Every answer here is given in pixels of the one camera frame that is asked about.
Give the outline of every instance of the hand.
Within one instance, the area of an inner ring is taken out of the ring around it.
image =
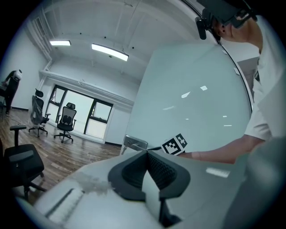
[[[192,153],[180,153],[179,157],[192,158]]]

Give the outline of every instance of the ceiling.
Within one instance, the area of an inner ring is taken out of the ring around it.
[[[40,11],[49,39],[71,41],[70,47],[52,47],[61,56],[140,82],[158,46],[199,39],[194,21],[175,6],[178,1],[47,0]],[[110,58],[92,50],[92,43],[123,51],[129,59]]]

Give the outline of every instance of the mesh chair back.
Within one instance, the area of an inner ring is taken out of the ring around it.
[[[39,125],[42,121],[44,101],[38,97],[32,96],[32,112],[31,112],[31,122],[34,125]]]
[[[73,121],[75,115],[76,115],[75,109],[71,109],[67,106],[64,106],[60,123],[67,125],[67,126],[72,126],[72,121]]]

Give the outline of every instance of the ceiling light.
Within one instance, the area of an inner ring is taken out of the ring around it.
[[[204,90],[207,90],[207,87],[206,86],[202,86],[202,87],[200,87],[203,91]]]
[[[50,41],[50,44],[53,46],[71,46],[70,41]]]
[[[170,106],[170,107],[164,108],[163,110],[170,110],[170,109],[173,109],[173,108],[175,108],[175,106]]]
[[[190,94],[190,91],[188,93],[186,93],[186,94],[183,94],[182,98],[186,98],[189,94]]]
[[[92,44],[91,47],[92,47],[93,50],[96,50],[96,51],[99,51],[99,52],[104,52],[106,54],[115,56],[115,57],[120,58],[120,59],[125,60],[125,61],[127,61],[128,57],[129,57],[129,55],[126,55],[123,52],[119,52],[117,50],[114,50],[112,48],[108,48],[108,47],[105,47],[105,46],[102,46],[102,45]]]

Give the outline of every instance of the black office chair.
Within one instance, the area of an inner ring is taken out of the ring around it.
[[[54,138],[56,138],[57,136],[62,136],[63,139],[64,137],[67,137],[69,139],[71,139],[71,143],[73,143],[73,139],[71,138],[71,135],[69,134],[69,131],[72,131],[75,127],[75,123],[76,123],[76,119],[74,120],[74,123],[72,125],[72,121],[76,115],[76,110],[75,110],[76,106],[73,103],[68,102],[67,106],[63,107],[63,113],[62,113],[62,118],[59,122],[59,117],[61,116],[60,114],[57,115],[57,128],[62,130],[63,133],[60,133],[58,135],[54,135]]]
[[[29,187],[46,190],[32,183],[37,176],[44,176],[44,164],[36,148],[33,144],[18,145],[19,130],[26,128],[25,125],[10,127],[11,131],[15,131],[15,146],[5,149],[4,170],[10,187],[24,186],[25,199],[28,200]]]
[[[38,130],[38,137],[40,137],[39,135],[39,130],[46,132],[46,135],[48,135],[48,131],[45,130],[45,125],[47,123],[47,121],[49,121],[50,119],[48,118],[50,114],[46,114],[45,117],[43,117],[42,115],[42,111],[43,111],[43,106],[44,106],[44,101],[40,98],[42,98],[44,96],[44,93],[37,90],[36,89],[36,93],[35,96],[32,96],[32,105],[33,105],[33,110],[31,112],[31,122],[33,123],[33,125],[37,126],[37,127],[32,127],[29,129],[30,130]]]

